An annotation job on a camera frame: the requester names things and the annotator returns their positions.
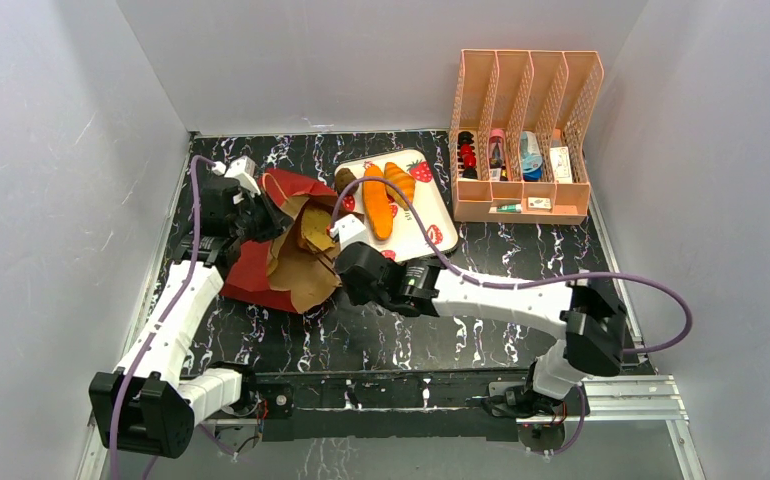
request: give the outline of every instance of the black marble tabletop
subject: black marble tabletop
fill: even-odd
[[[196,138],[191,154],[226,163],[248,155],[259,165],[256,173],[277,167],[331,186],[339,163],[403,148],[423,152],[449,207],[444,131]],[[187,233],[189,224],[193,199],[187,176],[181,188],[170,245]],[[457,222],[456,228],[461,241],[451,259],[471,271],[538,279],[580,269],[607,270],[590,218],[578,226]],[[198,374],[218,360],[250,363],[259,373],[527,367],[552,343],[543,332],[491,319],[404,318],[381,308],[354,307],[340,289],[305,314],[218,297],[182,373]]]

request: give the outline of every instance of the strawberry print tray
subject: strawberry print tray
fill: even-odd
[[[415,178],[414,205],[420,220],[423,222],[429,238],[435,242],[436,246],[443,252],[449,252],[456,247],[459,235],[453,220],[447,212],[447,206],[444,199],[441,198],[441,192],[432,181],[432,172],[429,170],[429,164],[423,153],[406,149],[399,152],[387,153],[385,155],[376,155],[373,157],[353,160],[338,165],[336,171],[341,168],[349,168],[356,178],[364,176],[364,170],[367,165],[373,163],[379,166],[383,171],[385,164],[394,162]],[[344,206],[351,211],[364,213],[362,203],[361,187],[352,197],[344,198]],[[403,262],[412,258],[426,257],[432,255],[432,249],[423,240],[423,235],[417,226],[417,222],[410,211],[403,210],[393,201],[391,202],[391,215],[394,216],[394,230],[391,236],[385,241],[376,240],[370,235],[370,245],[382,252],[386,257],[392,258],[397,262]],[[367,219],[365,226],[370,231],[370,224]]]

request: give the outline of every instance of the perforated divider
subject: perforated divider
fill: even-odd
[[[453,216],[458,221],[578,224],[588,211],[591,186],[582,142],[602,84],[596,52],[463,50],[450,123]],[[508,182],[489,180],[488,143],[492,128],[506,132]],[[550,164],[553,130],[571,157],[573,183],[559,183]],[[462,177],[458,134],[474,134],[478,180]],[[532,131],[544,157],[541,179],[523,181],[520,134]],[[552,208],[531,209],[529,197],[547,198]],[[495,207],[520,203],[522,213]]]

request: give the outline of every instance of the robotic arm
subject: robotic arm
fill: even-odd
[[[250,410],[258,399],[256,376],[248,365],[219,362],[199,377],[180,381],[180,371],[199,323],[223,287],[229,269],[246,241],[264,242],[293,224],[258,189],[252,160],[243,157],[226,170],[222,164],[202,188],[201,229],[195,265],[193,237],[174,251],[167,283],[135,345],[113,373],[98,372],[89,393],[93,415],[109,446],[109,426],[124,373],[143,343],[155,338],[129,382],[117,436],[118,449],[170,458],[187,448],[194,427],[224,407]],[[550,414],[573,385],[587,375],[620,373],[626,309],[586,282],[553,284],[526,290],[489,290],[464,281],[436,258],[395,263],[367,244],[368,235],[352,215],[332,230],[341,253],[335,269],[353,305],[375,302],[407,317],[473,316],[536,328],[557,339],[529,369],[526,382],[498,385],[482,400],[491,415],[529,417]],[[189,288],[176,293],[194,272]],[[482,282],[515,283],[517,279],[471,273]],[[162,323],[162,312],[174,304]]]

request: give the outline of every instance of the paper bag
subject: paper bag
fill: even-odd
[[[340,285],[332,267],[339,249],[315,255],[300,248],[294,240],[299,235],[300,212],[308,202],[331,211],[338,195],[314,178],[275,168],[264,172],[259,186],[295,219],[294,225],[273,241],[241,245],[241,256],[220,294],[286,312],[305,312],[323,303]]]

